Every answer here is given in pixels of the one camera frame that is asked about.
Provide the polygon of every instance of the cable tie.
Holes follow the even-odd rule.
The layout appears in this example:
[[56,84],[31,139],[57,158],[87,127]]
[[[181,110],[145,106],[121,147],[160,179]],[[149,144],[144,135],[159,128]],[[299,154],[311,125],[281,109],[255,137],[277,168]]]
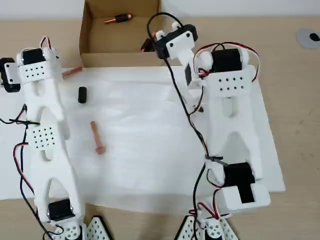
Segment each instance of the cable tie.
[[229,164],[225,163],[224,161],[222,161],[224,159],[223,156],[208,156],[208,155],[206,155],[205,159],[211,160],[212,162],[216,162],[218,164],[221,164],[224,167],[229,165]]

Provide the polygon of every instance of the perforated white plate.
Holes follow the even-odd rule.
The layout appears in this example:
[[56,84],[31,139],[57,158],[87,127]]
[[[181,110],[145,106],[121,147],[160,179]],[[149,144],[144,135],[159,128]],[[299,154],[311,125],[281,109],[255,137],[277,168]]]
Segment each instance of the perforated white plate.
[[42,79],[54,77],[54,66],[52,61],[42,61],[18,67],[21,82],[29,83]]
[[205,79],[210,94],[217,98],[230,98],[250,94],[255,67],[248,65],[241,71],[227,71],[211,73]]
[[[194,240],[195,238],[192,238],[193,236],[193,228],[194,228],[194,217],[188,216],[184,223],[182,228],[180,229],[180,232],[178,233],[176,240]],[[210,234],[210,237],[212,239],[219,238],[222,234],[222,239],[224,240],[239,240],[236,236],[235,232],[232,230],[231,226],[225,219],[215,220],[215,219],[208,219],[207,222],[207,228],[208,233]],[[196,234],[197,238],[199,240],[204,240],[204,232],[205,230],[202,230],[199,228],[199,225],[196,225]]]
[[37,151],[51,149],[55,146],[59,146],[58,141],[61,141],[61,137],[57,134],[57,126],[38,126],[28,130],[28,142],[31,147]]
[[86,228],[86,240],[110,240],[99,217],[92,218],[92,221]]

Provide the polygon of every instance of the black wire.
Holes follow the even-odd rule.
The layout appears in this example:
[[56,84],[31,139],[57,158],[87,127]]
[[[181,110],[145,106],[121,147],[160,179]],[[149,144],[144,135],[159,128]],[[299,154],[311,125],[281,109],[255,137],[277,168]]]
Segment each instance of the black wire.
[[201,96],[200,96],[200,99],[199,99],[199,102],[198,104],[196,105],[196,107],[194,108],[194,110],[189,113],[189,115],[192,115],[194,114],[195,112],[197,112],[199,109],[200,109],[200,105],[201,105],[201,102],[202,102],[202,98],[204,97],[204,86],[202,86],[201,88]]
[[193,235],[195,237],[195,240],[198,240],[198,237],[196,235],[196,221],[197,221],[197,218],[198,218],[197,203],[196,203],[196,193],[197,193],[197,188],[198,188],[200,179],[201,179],[202,175],[204,174],[205,169],[206,169],[206,164],[203,164],[203,166],[201,168],[201,171],[199,173],[199,176],[195,181],[194,188],[193,188],[193,193],[192,193],[193,209],[195,209],[194,221],[193,221],[193,232],[194,232]]
[[149,35],[149,38],[150,38],[152,41],[154,41],[154,39],[153,39],[153,37],[152,37],[152,35],[151,35],[150,24],[151,24],[151,22],[153,21],[153,19],[154,19],[155,17],[161,16],[161,15],[163,15],[163,16],[168,16],[168,17],[174,19],[175,21],[177,21],[177,22],[180,24],[181,27],[184,26],[184,25],[182,24],[182,22],[181,22],[178,18],[176,18],[175,16],[173,16],[172,14],[170,14],[170,13],[168,13],[168,12],[158,12],[158,13],[154,14],[152,17],[150,17],[148,23],[146,24],[146,31],[147,31],[147,33],[148,33],[148,35]]
[[9,121],[4,121],[4,120],[2,120],[2,119],[0,118],[0,122],[2,122],[2,123],[4,123],[4,124],[13,124],[13,123],[15,123],[15,121],[18,120],[18,118],[21,116],[21,114],[22,114],[22,113],[24,112],[24,110],[26,110],[26,109],[27,109],[27,105],[23,104],[20,113],[19,113],[18,116],[14,119],[14,121],[12,121],[12,120],[10,120],[10,119],[9,119]]
[[[56,236],[59,236],[59,235],[61,235],[61,234],[63,234],[64,233],[64,228],[62,227],[62,226],[59,226],[59,225],[55,225],[57,228],[60,228],[61,230],[62,230],[62,232],[60,232],[60,233],[55,233],[55,232],[53,232],[53,231],[48,231],[48,233],[50,233],[50,234],[53,234],[53,235],[56,235]],[[46,233],[43,233],[43,235],[42,235],[42,240],[45,240],[45,236],[46,236]]]
[[[23,135],[23,143],[26,142],[26,138],[27,138],[27,129],[28,129],[28,125],[25,126],[25,130],[24,130],[24,135]],[[20,150],[20,168],[21,171],[24,172],[24,146],[21,146],[21,150]],[[26,198],[26,195],[24,193],[24,189],[23,189],[23,178],[20,177],[20,192],[22,195],[23,200],[25,201],[25,203],[27,204],[27,206],[29,207],[29,209],[31,210],[33,216],[35,217],[35,219],[37,220],[37,222],[39,223],[40,227],[43,229],[44,234],[47,234],[47,236],[49,237],[50,240],[53,240],[53,238],[51,237],[50,233],[47,231],[47,229],[45,228],[45,226],[42,224],[42,222],[40,221],[39,217],[38,217],[38,210],[37,212],[35,212],[35,210],[33,209],[33,207],[31,206],[30,202],[28,201],[28,199]]]
[[204,147],[204,150],[205,150],[205,154],[208,156],[208,155],[209,155],[209,151],[208,151],[208,148],[207,148],[205,139],[204,139],[203,135],[201,134],[201,132],[199,132],[199,131],[197,130],[197,128],[195,127],[194,123],[191,121],[191,118],[190,118],[189,112],[188,112],[188,110],[187,110],[187,107],[186,107],[186,105],[185,105],[184,99],[183,99],[183,97],[182,97],[182,95],[181,95],[181,93],[180,93],[180,90],[179,90],[178,86],[177,86],[174,72],[173,72],[173,70],[172,70],[172,68],[171,68],[168,60],[167,60],[167,59],[164,59],[164,62],[165,62],[165,64],[166,64],[166,66],[168,67],[169,71],[170,71],[170,75],[171,75],[171,78],[172,78],[173,86],[174,86],[174,88],[175,88],[175,90],[176,90],[176,92],[177,92],[177,94],[178,94],[178,97],[179,97],[180,102],[181,102],[181,104],[182,104],[184,113],[185,113],[185,115],[186,115],[186,117],[187,117],[187,119],[188,119],[188,122],[189,122],[190,126],[193,128],[193,130],[195,131],[195,133],[196,133],[196,135],[198,136],[200,142],[202,143],[202,145],[203,145],[203,147]]
[[213,185],[213,186],[215,186],[216,188],[222,188],[222,186],[218,186],[217,184],[215,184],[215,183],[213,183],[212,181],[210,181],[209,180],[209,171],[210,171],[211,169],[208,169],[208,171],[206,171],[206,180],[211,184],[211,185]]

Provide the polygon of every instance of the white bracket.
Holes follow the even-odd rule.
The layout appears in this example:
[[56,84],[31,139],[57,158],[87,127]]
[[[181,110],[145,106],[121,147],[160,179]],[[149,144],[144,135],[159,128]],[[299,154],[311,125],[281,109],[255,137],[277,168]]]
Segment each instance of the white bracket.
[[262,182],[252,183],[254,202],[242,203],[237,186],[223,187],[216,192],[215,203],[220,215],[235,214],[245,210],[266,207],[270,204],[270,194]]
[[[206,111],[209,124],[208,148],[212,156],[221,156],[232,133],[238,133],[249,151],[248,163],[256,180],[263,178],[259,139],[255,131],[250,99],[251,80],[255,67],[248,65],[242,71],[212,73],[205,78],[208,96]],[[224,101],[231,98],[232,113],[225,113]]]
[[34,188],[34,203],[43,222],[49,218],[49,187],[53,179],[59,181],[69,194],[70,204],[76,219],[83,217],[83,206],[76,185],[75,172],[67,154],[66,143],[58,125],[40,125],[27,132],[33,148],[30,163],[31,183]]
[[[180,27],[178,22],[174,22],[172,24],[172,30],[176,31]],[[158,31],[155,36],[157,40],[163,38],[167,34],[160,30]],[[185,32],[184,34],[176,37],[175,39],[167,42],[166,47],[168,50],[168,53],[170,55],[170,59],[175,59],[178,58],[184,69],[187,68],[187,66],[190,66],[191,69],[191,78],[195,78],[194,74],[194,65],[193,65],[193,58],[194,58],[194,53],[192,52],[192,48],[195,46],[195,41],[193,34],[190,31]],[[185,101],[185,104],[188,108],[188,110],[192,111],[193,110],[193,105],[197,103],[195,99],[193,99],[192,95],[189,92],[189,87],[187,85],[187,81],[181,81],[181,80],[176,80],[176,83],[179,87],[179,90],[183,96],[183,99]],[[176,92],[173,89],[169,93],[169,98],[173,99],[176,96]]]

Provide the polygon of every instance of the white 3d-printed robot part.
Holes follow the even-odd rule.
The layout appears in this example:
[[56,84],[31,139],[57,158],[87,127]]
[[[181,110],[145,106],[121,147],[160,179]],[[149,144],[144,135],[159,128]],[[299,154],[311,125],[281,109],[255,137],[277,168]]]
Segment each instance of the white 3d-printed robot part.
[[[183,220],[175,240],[194,240],[194,216],[186,216]],[[198,240],[238,240],[237,235],[225,219],[216,220],[215,218],[207,218],[203,220],[203,229],[196,224],[196,236]]]

